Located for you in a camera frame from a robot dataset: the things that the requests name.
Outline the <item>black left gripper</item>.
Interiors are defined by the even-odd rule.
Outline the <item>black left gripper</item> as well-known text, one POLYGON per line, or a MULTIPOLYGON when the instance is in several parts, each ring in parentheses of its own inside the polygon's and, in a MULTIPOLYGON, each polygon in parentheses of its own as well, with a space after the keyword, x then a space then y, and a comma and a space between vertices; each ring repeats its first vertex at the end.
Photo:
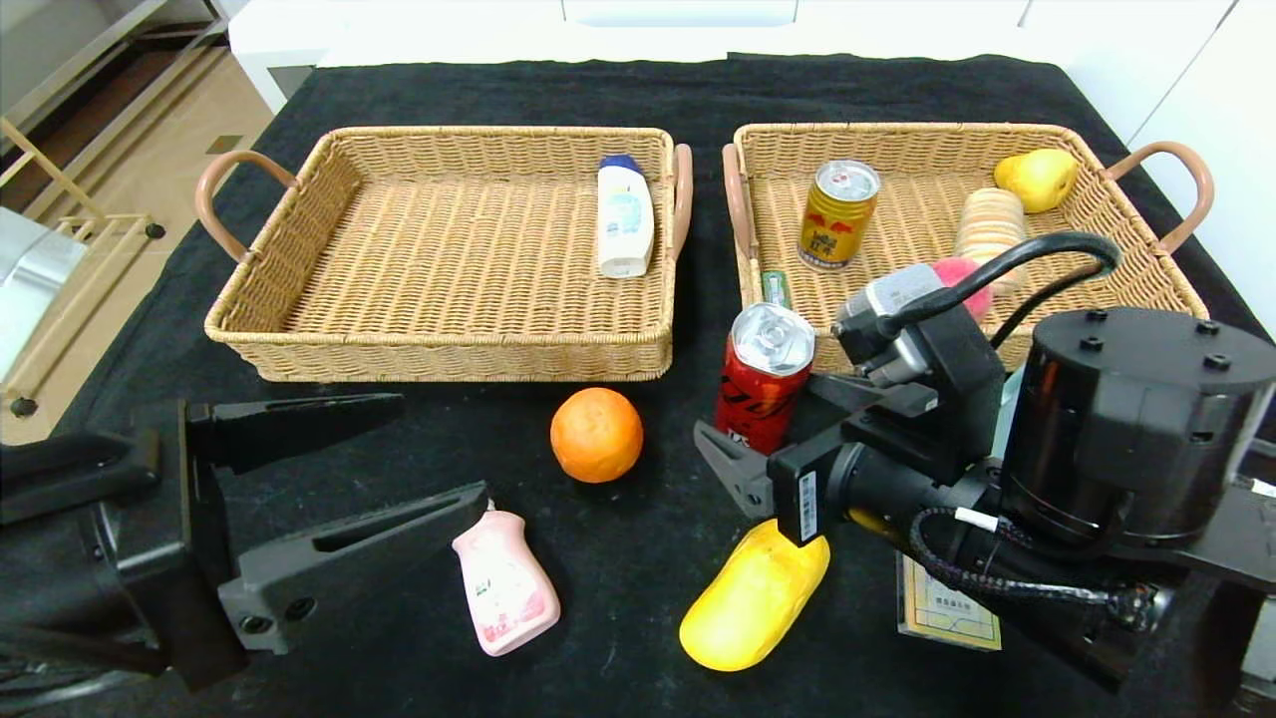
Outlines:
POLYGON ((160 406, 3 448, 3 658, 214 685, 353 619, 487 511, 472 482, 271 539, 232 576, 214 467, 241 476, 398 420, 401 394, 160 406))

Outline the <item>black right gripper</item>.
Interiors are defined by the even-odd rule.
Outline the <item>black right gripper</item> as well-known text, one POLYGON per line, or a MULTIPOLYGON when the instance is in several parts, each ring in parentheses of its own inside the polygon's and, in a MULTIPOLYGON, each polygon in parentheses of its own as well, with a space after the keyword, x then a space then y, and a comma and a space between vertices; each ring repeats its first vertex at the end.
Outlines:
POLYGON ((920 511, 970 508, 983 496, 983 437, 926 418, 940 404, 933 388, 812 374, 806 390, 849 417, 769 458, 703 420, 694 423, 701 457, 748 518, 776 517, 781 536, 798 546, 859 523, 906 548, 920 511))

